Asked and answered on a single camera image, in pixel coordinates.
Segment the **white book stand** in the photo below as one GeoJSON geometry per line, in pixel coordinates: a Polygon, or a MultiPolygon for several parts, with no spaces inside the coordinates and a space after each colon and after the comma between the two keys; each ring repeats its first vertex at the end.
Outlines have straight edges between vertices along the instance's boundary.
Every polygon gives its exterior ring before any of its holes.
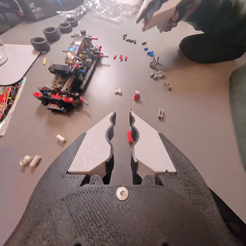
{"type": "Polygon", "coordinates": [[[32,45],[6,44],[2,40],[0,49],[1,86],[19,82],[40,54],[32,45]]]}

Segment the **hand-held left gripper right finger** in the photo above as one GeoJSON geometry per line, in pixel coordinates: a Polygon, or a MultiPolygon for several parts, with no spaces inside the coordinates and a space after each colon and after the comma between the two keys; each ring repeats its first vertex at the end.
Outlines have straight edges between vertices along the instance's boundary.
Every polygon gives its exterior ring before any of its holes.
{"type": "Polygon", "coordinates": [[[174,175],[176,168],[157,130],[134,112],[129,113],[131,137],[131,170],[133,177],[144,178],[160,174],[174,175]]]}

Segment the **holographic sticker sheet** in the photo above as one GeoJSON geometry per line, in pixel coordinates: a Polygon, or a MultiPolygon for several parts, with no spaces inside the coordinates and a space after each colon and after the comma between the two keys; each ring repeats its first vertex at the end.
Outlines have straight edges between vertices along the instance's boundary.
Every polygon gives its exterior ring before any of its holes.
{"type": "Polygon", "coordinates": [[[4,136],[10,120],[15,111],[17,102],[26,83],[26,77],[21,81],[9,85],[0,86],[0,136],[4,136]]]}

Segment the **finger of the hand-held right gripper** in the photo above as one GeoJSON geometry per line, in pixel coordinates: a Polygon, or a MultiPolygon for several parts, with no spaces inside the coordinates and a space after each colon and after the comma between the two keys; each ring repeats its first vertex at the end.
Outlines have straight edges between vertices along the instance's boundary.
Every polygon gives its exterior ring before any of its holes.
{"type": "Polygon", "coordinates": [[[138,24],[140,22],[140,20],[142,20],[146,14],[148,13],[148,11],[153,8],[153,6],[155,5],[155,0],[144,0],[141,7],[140,7],[140,10],[138,12],[138,15],[137,15],[137,20],[136,20],[136,23],[138,24]]]}
{"type": "Polygon", "coordinates": [[[158,27],[159,31],[169,31],[176,26],[172,17],[180,0],[156,1],[147,12],[147,29],[158,27]]]}

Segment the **black toy set box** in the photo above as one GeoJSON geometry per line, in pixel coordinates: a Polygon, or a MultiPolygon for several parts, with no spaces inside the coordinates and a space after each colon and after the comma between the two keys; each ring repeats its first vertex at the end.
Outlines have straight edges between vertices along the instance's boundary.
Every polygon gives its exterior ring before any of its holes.
{"type": "Polygon", "coordinates": [[[38,22],[70,11],[83,4],[83,0],[18,0],[26,20],[38,22]]]}

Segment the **toy brick car chassis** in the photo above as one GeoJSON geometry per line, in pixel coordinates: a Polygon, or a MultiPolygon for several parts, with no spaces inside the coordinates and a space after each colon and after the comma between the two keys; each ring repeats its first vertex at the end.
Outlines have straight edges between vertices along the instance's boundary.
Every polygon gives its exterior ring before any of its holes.
{"type": "Polygon", "coordinates": [[[65,64],[51,64],[49,72],[54,79],[49,85],[38,87],[32,95],[42,105],[53,112],[66,113],[80,105],[86,104],[81,97],[90,76],[102,58],[108,58],[102,53],[101,45],[93,45],[97,38],[86,34],[82,29],[80,34],[71,35],[72,43],[66,51],[65,64]]]}

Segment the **black toy tyre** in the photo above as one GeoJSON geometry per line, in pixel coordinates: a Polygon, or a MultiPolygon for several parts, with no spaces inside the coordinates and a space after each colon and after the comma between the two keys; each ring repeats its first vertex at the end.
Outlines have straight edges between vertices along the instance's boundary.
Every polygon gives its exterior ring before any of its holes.
{"type": "Polygon", "coordinates": [[[31,42],[34,50],[36,50],[36,51],[48,52],[50,50],[50,46],[49,46],[46,38],[33,37],[30,39],[30,42],[31,42]]]}
{"type": "Polygon", "coordinates": [[[60,35],[55,27],[46,27],[43,29],[43,33],[48,42],[55,42],[60,39],[60,35]]]}
{"type": "Polygon", "coordinates": [[[72,31],[71,23],[68,22],[60,23],[59,29],[61,33],[70,33],[72,31]]]}
{"type": "Polygon", "coordinates": [[[78,26],[78,21],[77,21],[77,18],[75,17],[68,17],[66,18],[65,22],[70,23],[72,27],[78,26]]]}

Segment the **clear plastic bag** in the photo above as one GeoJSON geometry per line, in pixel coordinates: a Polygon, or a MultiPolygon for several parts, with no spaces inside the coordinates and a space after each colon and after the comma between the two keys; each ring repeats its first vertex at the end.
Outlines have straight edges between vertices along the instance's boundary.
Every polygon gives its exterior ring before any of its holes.
{"type": "Polygon", "coordinates": [[[122,23],[139,11],[141,0],[84,0],[58,1],[63,10],[56,13],[63,17],[81,17],[89,14],[92,17],[112,23],[122,23]]]}

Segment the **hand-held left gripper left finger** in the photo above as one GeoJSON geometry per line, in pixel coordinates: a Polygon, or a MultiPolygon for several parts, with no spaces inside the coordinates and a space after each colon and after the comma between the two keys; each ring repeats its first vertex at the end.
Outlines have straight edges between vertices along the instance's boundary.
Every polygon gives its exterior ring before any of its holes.
{"type": "Polygon", "coordinates": [[[111,140],[115,124],[116,113],[111,112],[85,133],[68,174],[111,176],[114,167],[111,140]]]}

